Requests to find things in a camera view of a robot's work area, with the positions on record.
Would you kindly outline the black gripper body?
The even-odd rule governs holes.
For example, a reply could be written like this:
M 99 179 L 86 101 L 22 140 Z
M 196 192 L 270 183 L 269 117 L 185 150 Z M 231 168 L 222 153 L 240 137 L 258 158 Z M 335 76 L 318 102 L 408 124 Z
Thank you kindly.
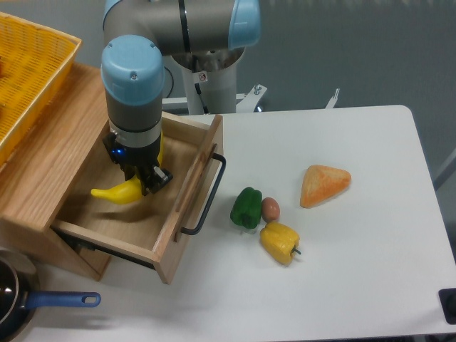
M 114 133 L 108 133 L 103 138 L 105 149 L 114 164 L 123 171 L 125 165 L 136 167 L 136 177 L 139 179 L 139 168 L 148 165 L 160 166 L 160 138 L 145 147 L 127 147 L 116 141 Z

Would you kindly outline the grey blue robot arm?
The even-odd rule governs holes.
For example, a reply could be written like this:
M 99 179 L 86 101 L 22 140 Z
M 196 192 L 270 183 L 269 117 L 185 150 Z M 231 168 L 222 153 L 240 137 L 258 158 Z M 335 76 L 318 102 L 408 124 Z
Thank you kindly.
M 172 174 L 161 165 L 163 59 L 182 69 L 191 113 L 236 110 L 236 67 L 261 35 L 258 1 L 108 1 L 101 78 L 111 160 L 136 197 Z

